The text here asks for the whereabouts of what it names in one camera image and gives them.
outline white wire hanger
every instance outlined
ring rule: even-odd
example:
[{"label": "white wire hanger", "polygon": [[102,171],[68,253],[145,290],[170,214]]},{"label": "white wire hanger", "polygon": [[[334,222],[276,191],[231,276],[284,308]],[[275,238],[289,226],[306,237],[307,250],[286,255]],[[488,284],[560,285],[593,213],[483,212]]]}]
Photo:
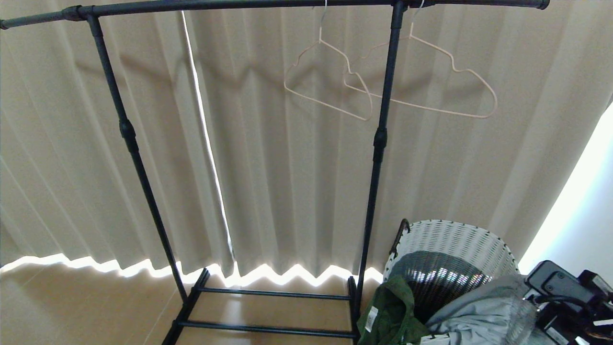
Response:
[{"label": "white wire hanger", "polygon": [[[356,118],[356,119],[358,119],[358,120],[361,120],[361,121],[368,121],[368,120],[370,120],[370,119],[372,118],[372,116],[373,116],[373,96],[375,96],[375,95],[373,95],[373,94],[372,94],[370,91],[368,91],[368,87],[366,86],[366,83],[365,83],[365,82],[364,82],[364,80],[362,79],[362,76],[360,76],[360,74],[359,74],[359,73],[357,73],[357,72],[353,72],[353,71],[351,70],[351,64],[349,63],[349,58],[347,57],[347,55],[346,55],[345,53],[343,53],[343,52],[342,52],[340,49],[338,49],[338,48],[334,47],[333,45],[329,44],[328,42],[324,41],[324,40],[321,38],[321,31],[322,31],[322,30],[321,30],[321,27],[322,27],[322,25],[323,25],[323,23],[324,23],[324,17],[325,17],[325,15],[326,15],[326,11],[327,11],[327,9],[328,9],[328,0],[325,0],[325,4],[324,4],[324,13],[321,15],[321,21],[319,22],[319,39],[318,39],[318,40],[317,40],[315,43],[313,43],[313,44],[311,44],[309,47],[307,47],[305,50],[303,50],[303,51],[302,51],[302,52],[301,52],[301,53],[298,55],[298,58],[296,59],[296,62],[295,62],[294,64],[291,64],[291,65],[290,65],[290,67],[287,69],[287,71],[285,71],[285,75],[283,76],[283,87],[285,87],[285,90],[287,90],[287,91],[289,91],[289,92],[291,92],[291,93],[293,93],[293,94],[295,94],[295,95],[297,95],[297,96],[300,96],[300,97],[302,97],[302,98],[306,98],[306,99],[308,99],[308,100],[310,100],[310,101],[313,101],[313,102],[319,103],[319,104],[321,104],[321,105],[323,105],[323,106],[326,106],[326,107],[332,108],[332,109],[334,109],[334,110],[340,111],[340,112],[342,112],[342,113],[344,113],[344,114],[346,114],[346,115],[352,116],[352,117],[354,117],[354,118]],[[287,87],[287,75],[289,74],[289,71],[291,71],[291,70],[292,70],[292,68],[297,67],[297,66],[300,64],[300,58],[302,57],[302,55],[304,55],[306,52],[308,52],[309,50],[311,50],[312,48],[314,48],[315,46],[320,45],[320,44],[322,44],[322,45],[324,45],[324,46],[326,46],[326,47],[328,47],[328,48],[331,48],[331,49],[332,49],[332,50],[334,50],[335,52],[339,53],[339,54],[340,54],[340,55],[341,55],[341,56],[342,56],[342,57],[345,59],[345,62],[347,63],[347,68],[346,68],[346,69],[343,71],[343,82],[344,82],[345,84],[346,84],[345,78],[346,78],[346,76],[347,76],[348,74],[349,74],[349,75],[352,75],[352,76],[356,76],[356,77],[357,77],[357,78],[360,80],[360,83],[362,84],[362,88],[363,88],[363,89],[359,89],[359,88],[356,88],[356,87],[351,87],[351,88],[353,88],[353,89],[355,89],[355,90],[357,90],[357,91],[361,91],[362,93],[366,93],[366,94],[368,95],[368,102],[370,103],[370,112],[368,113],[368,117],[365,117],[365,118],[364,118],[364,117],[361,117],[361,116],[359,116],[359,115],[353,114],[352,112],[349,112],[349,111],[346,111],[346,110],[341,109],[341,108],[339,108],[339,107],[333,106],[333,105],[331,105],[331,104],[328,104],[328,103],[322,102],[322,101],[320,101],[320,100],[318,100],[318,99],[315,99],[315,98],[312,98],[312,97],[309,97],[309,96],[303,95],[303,94],[301,94],[301,93],[299,93],[299,92],[297,92],[297,91],[295,91],[295,90],[292,90],[292,89],[290,89],[289,87]]]},{"label": "white wire hanger", "polygon": [[[481,81],[481,83],[483,83],[483,85],[490,91],[490,93],[492,94],[493,101],[494,101],[493,108],[492,108],[492,111],[490,111],[490,113],[487,114],[487,115],[476,115],[476,114],[468,114],[468,113],[464,113],[464,112],[455,112],[455,111],[451,111],[451,110],[444,110],[444,109],[437,109],[437,108],[431,108],[431,107],[426,107],[426,106],[420,106],[419,104],[413,104],[413,103],[409,103],[409,102],[399,101],[397,99],[392,99],[391,101],[399,103],[399,104],[403,104],[403,105],[406,105],[406,106],[416,107],[416,108],[420,108],[420,109],[424,109],[424,110],[431,110],[431,111],[434,111],[434,112],[441,112],[441,113],[449,114],[449,115],[459,115],[459,116],[466,116],[466,117],[471,117],[471,118],[488,118],[488,117],[492,116],[496,112],[496,110],[498,109],[498,97],[496,96],[496,92],[485,81],[485,79],[483,79],[477,72],[473,71],[470,68],[457,69],[456,66],[455,66],[455,59],[454,59],[454,56],[453,56],[452,53],[449,53],[447,50],[445,50],[445,49],[443,49],[443,48],[441,48],[439,46],[433,45],[430,42],[424,41],[423,39],[421,39],[419,37],[413,36],[413,23],[415,21],[415,17],[419,13],[419,10],[421,10],[421,8],[424,6],[424,1],[425,0],[422,0],[421,5],[417,9],[417,12],[415,12],[415,14],[413,15],[413,17],[411,19],[411,29],[409,31],[409,36],[401,37],[400,40],[405,40],[405,39],[411,40],[411,39],[413,39],[415,41],[418,41],[418,42],[420,42],[422,44],[425,44],[425,45],[427,45],[427,46],[429,46],[431,48],[434,48],[435,50],[438,50],[439,52],[447,55],[451,59],[451,68],[453,69],[453,71],[455,73],[469,72],[470,74],[472,74],[475,77],[477,77],[477,79],[479,79]],[[372,47],[368,51],[366,56],[360,57],[359,60],[364,60],[364,59],[368,58],[370,56],[371,52],[374,49],[377,49],[377,48],[385,46],[385,45],[389,45],[389,42],[378,44],[378,45]],[[359,88],[356,88],[356,87],[353,87],[353,86],[347,84],[347,80],[346,80],[345,76],[346,76],[346,74],[343,75],[343,83],[344,83],[344,85],[346,87],[351,88],[351,89],[353,89],[355,91],[362,92],[362,93],[363,92],[368,92],[367,88],[365,88],[366,91],[364,91],[364,90],[361,90]],[[377,98],[382,98],[381,95],[372,94],[372,96],[377,97]]]}]

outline curtain fold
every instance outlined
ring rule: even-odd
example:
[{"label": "curtain fold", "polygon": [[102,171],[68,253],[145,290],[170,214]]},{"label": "curtain fold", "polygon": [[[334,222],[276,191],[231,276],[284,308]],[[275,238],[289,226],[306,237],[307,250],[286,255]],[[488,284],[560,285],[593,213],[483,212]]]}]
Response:
[{"label": "curtain fold", "polygon": [[[74,4],[0,6],[9,18]],[[283,88],[285,71],[316,42],[321,14],[186,12],[187,36],[178,12],[101,19],[186,273],[219,263],[229,274],[232,250],[242,274],[263,263],[277,273],[296,263],[315,276],[329,265],[357,272],[380,100],[361,122]],[[322,38],[379,95],[387,47],[360,57],[389,39],[390,16],[388,6],[329,7],[323,21]],[[472,120],[392,104],[369,265],[383,268],[402,218],[477,225],[522,256],[613,95],[612,16],[604,1],[419,12],[414,34],[480,73],[499,108]],[[0,41],[2,263],[62,252],[166,266],[87,25],[14,28]],[[287,85],[368,117],[368,97],[343,87],[344,68],[318,45]],[[446,56],[414,41],[400,43],[393,97],[479,114],[492,107],[478,80],[452,73]]]}]

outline green garment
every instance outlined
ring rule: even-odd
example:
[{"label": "green garment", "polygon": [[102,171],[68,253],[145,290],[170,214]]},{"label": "green garment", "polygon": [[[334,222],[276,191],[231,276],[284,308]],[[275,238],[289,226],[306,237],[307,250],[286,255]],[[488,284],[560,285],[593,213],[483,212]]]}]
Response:
[{"label": "green garment", "polygon": [[377,288],[357,321],[361,335],[358,345],[419,344],[430,332],[413,315],[414,307],[413,292],[404,278],[390,277]]}]

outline black metal clothes rack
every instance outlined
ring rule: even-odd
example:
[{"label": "black metal clothes rack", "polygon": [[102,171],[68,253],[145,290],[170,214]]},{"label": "black metal clothes rack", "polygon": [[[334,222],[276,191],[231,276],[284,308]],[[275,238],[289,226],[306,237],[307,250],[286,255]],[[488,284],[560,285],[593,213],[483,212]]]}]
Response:
[{"label": "black metal clothes rack", "polygon": [[[177,263],[170,246],[170,241],[162,217],[160,216],[158,206],[151,190],[147,172],[143,165],[143,161],[139,154],[139,147],[136,141],[136,133],[134,127],[130,123],[126,110],[121,100],[119,88],[115,80],[115,74],[109,59],[102,27],[100,26],[100,17],[110,15],[125,15],[150,12],[167,12],[177,10],[211,10],[211,9],[241,9],[241,8],[264,8],[264,7],[306,7],[306,6],[324,6],[324,0],[174,0],[174,1],[143,1],[143,2],[126,2],[122,4],[111,4],[102,6],[72,6],[57,12],[46,14],[31,15],[27,17],[19,17],[8,20],[0,20],[1,29],[9,29],[16,26],[31,25],[37,23],[46,23],[50,21],[69,20],[69,21],[87,21],[94,37],[98,55],[102,63],[102,68],[109,85],[109,90],[117,115],[119,117],[119,128],[121,136],[126,141],[128,151],[132,155],[132,160],[136,168],[140,183],[147,199],[151,215],[153,216],[158,235],[164,247],[164,252],[168,259],[172,270],[173,278],[177,284],[177,289],[183,300],[183,307],[177,315],[177,318],[172,322],[172,326],[164,339],[163,344],[175,344],[178,341],[181,331],[184,327],[197,328],[215,328],[221,330],[235,331],[253,331],[266,333],[282,333],[290,335],[302,336],[325,336],[335,338],[353,339],[354,344],[359,339],[357,331],[357,320],[360,315],[360,302],[362,300],[362,289],[364,287],[364,271],[368,258],[368,247],[370,244],[370,235],[373,228],[373,219],[375,216],[375,204],[377,199],[377,191],[379,187],[379,177],[381,174],[381,164],[383,162],[383,153],[387,144],[387,115],[389,112],[390,97],[392,93],[392,83],[394,80],[394,69],[396,65],[396,56],[398,52],[398,40],[400,38],[400,29],[402,27],[402,18],[404,12],[409,7],[427,7],[435,4],[464,4],[464,5],[491,5],[491,6],[515,6],[515,7],[532,7],[537,9],[545,9],[549,5],[549,0],[328,0],[328,6],[357,6],[357,5],[391,5],[392,23],[390,27],[390,41],[387,52],[387,63],[385,78],[383,84],[383,97],[381,100],[381,112],[379,115],[379,125],[375,132],[373,141],[373,168],[370,180],[370,191],[368,194],[368,205],[366,212],[366,221],[364,226],[364,241],[362,246],[362,256],[360,259],[360,268],[358,273],[357,285],[354,278],[351,276],[347,281],[347,295],[323,295],[316,293],[289,293],[289,292],[270,292],[256,290],[232,290],[232,289],[211,289],[205,286],[210,276],[206,268],[202,270],[202,274],[198,278],[196,284],[192,287],[189,295],[181,281],[177,269]],[[250,325],[231,325],[214,322],[199,322],[189,320],[189,315],[196,305],[196,301],[202,292],[208,293],[237,293],[243,295],[262,295],[276,297],[294,297],[294,298],[317,298],[323,300],[343,300],[349,302],[349,310],[351,315],[351,331],[338,330],[312,330],[305,328],[290,328],[290,327],[265,327],[265,326],[250,326]]]}]

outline white wall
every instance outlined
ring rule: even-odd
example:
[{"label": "white wall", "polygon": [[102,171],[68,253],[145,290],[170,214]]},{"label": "white wall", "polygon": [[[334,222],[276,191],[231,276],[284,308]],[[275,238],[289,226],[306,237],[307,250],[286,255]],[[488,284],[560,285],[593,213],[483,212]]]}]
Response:
[{"label": "white wall", "polygon": [[519,263],[526,274],[552,260],[572,274],[589,269],[613,285],[613,106]]}]

